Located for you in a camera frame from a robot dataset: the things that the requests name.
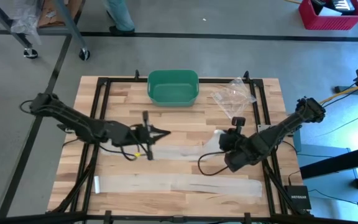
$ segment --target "green plastic bin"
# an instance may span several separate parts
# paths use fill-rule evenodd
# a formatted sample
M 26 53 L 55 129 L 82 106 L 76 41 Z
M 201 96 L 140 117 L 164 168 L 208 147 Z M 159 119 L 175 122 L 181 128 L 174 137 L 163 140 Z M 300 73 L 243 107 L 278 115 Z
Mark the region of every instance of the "green plastic bin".
M 192 70 L 158 70 L 147 79 L 147 93 L 155 106 L 192 106 L 198 96 L 198 75 Z

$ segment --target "caster wheel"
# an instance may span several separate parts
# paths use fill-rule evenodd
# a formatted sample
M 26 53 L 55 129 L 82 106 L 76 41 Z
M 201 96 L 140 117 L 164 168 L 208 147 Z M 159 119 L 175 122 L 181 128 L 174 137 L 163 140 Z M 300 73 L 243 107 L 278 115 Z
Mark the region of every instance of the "caster wheel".
M 87 50 L 84 54 L 84 51 L 83 50 L 80 50 L 80 54 L 78 55 L 80 56 L 80 59 L 83 60 L 83 61 L 86 61 L 89 59 L 89 57 L 91 56 L 91 52 L 89 52 L 89 50 Z
M 29 55 L 29 53 L 26 50 L 24 50 L 23 56 L 29 59 L 35 59 L 38 57 L 38 52 L 36 50 L 31 50 L 31 54 Z

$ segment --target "butcher block tabletop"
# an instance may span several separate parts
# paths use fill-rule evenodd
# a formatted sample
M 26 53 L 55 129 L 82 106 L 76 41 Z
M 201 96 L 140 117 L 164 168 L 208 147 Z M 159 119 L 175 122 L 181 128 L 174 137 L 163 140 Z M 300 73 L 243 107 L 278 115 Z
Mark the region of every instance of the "butcher block tabletop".
M 82 77 L 76 96 L 74 109 L 90 115 L 91 105 L 99 77 Z M 286 118 L 284 101 L 280 84 L 276 78 L 264 78 L 265 94 L 272 124 Z M 128 126 L 142 123 L 142 112 L 149 112 L 150 123 L 156 128 L 172 133 L 157 142 L 161 146 L 202 146 L 211 139 L 214 130 L 233 128 L 231 120 L 211 97 L 211 92 L 227 84 L 200 83 L 200 93 L 195 104 L 187 108 L 162 108 L 152 104 L 147 95 L 147 83 L 113 82 L 111 84 L 105 120 L 115 120 Z M 264 120 L 259 89 L 256 88 L 259 113 Z M 99 116 L 104 87 L 96 112 Z M 249 105 L 243 116 L 246 125 L 242 133 L 246 136 L 256 132 L 254 111 Z M 68 134 L 65 142 L 76 139 Z M 286 142 L 293 144 L 292 138 Z M 67 144 L 63 150 L 56 179 L 50 196 L 48 210 L 56 208 L 75 184 L 78 164 L 83 150 L 83 143 L 75 141 Z M 223 167 L 223 155 L 214 156 L 201 163 L 204 172 L 212 173 Z M 278 163 L 283 185 L 288 184 L 288 176 L 299 170 L 296 152 L 289 144 L 282 143 L 277 151 Z M 127 161 L 123 156 L 112 156 L 99 151 L 94 175 L 112 177 L 126 174 L 197 174 L 200 172 L 196 161 L 157 160 L 148 161 L 140 157 L 136 161 Z M 241 196 L 233 194 L 214 194 L 192 191 L 140 191 L 140 192 L 101 192 L 92 189 L 88 214 L 104 215 L 111 210 L 114 215 L 183 215 L 197 217 L 243 217 L 250 213 L 252 217 L 269 217 L 269 206 L 265 191 L 262 163 L 244 166 L 235 173 L 224 170 L 216 177 L 258 180 L 262 183 L 262 196 Z M 293 185 L 302 185 L 300 173 L 291 175 Z M 275 209 L 280 212 L 278 193 L 272 183 Z M 80 192 L 78 210 L 82 208 L 83 194 Z

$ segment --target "person's leg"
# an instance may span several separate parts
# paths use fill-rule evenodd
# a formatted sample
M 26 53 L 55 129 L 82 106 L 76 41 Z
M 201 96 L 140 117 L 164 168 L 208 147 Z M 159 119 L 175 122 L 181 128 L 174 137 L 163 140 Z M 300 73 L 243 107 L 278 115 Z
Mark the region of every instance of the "person's leg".
M 116 23 L 115 28 L 123 32 L 134 32 L 135 24 L 129 15 L 124 0 L 103 0 L 108 13 Z

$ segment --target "concrete floor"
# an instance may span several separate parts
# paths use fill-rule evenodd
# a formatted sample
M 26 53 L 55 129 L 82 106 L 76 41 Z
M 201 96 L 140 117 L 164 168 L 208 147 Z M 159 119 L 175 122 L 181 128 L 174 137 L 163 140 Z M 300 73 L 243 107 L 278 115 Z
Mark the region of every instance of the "concrete floor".
M 0 5 L 8 9 L 8 2 Z M 127 4 L 138 32 L 358 37 L 358 25 L 350 31 L 306 30 L 298 6 L 285 1 L 128 0 Z M 86 2 L 78 23 L 81 31 L 107 32 L 111 24 L 101 1 Z M 34 47 L 40 57 L 28 60 L 11 36 L 0 35 L 0 203 L 33 121 L 17 106 L 45 90 L 65 39 L 41 38 L 42 45 Z M 85 41 L 91 58 L 82 62 L 79 46 L 72 41 L 55 85 L 54 92 L 68 106 L 73 105 L 83 75 L 133 76 L 135 69 L 147 75 L 153 70 L 185 68 L 201 77 L 236 77 L 248 70 L 252 78 L 279 78 L 291 112 L 302 96 L 322 100 L 332 95 L 332 87 L 352 84 L 358 69 L 358 43 L 349 42 L 127 37 L 85 37 Z M 302 128 L 303 143 L 357 149 L 358 120 L 319 135 L 358 117 L 358 96 L 327 109 L 318 127 Z M 56 124 L 50 118 L 42 122 L 9 215 L 45 211 L 65 137 Z M 318 217 L 358 220 L 357 206 L 346 202 L 314 198 L 312 204 Z

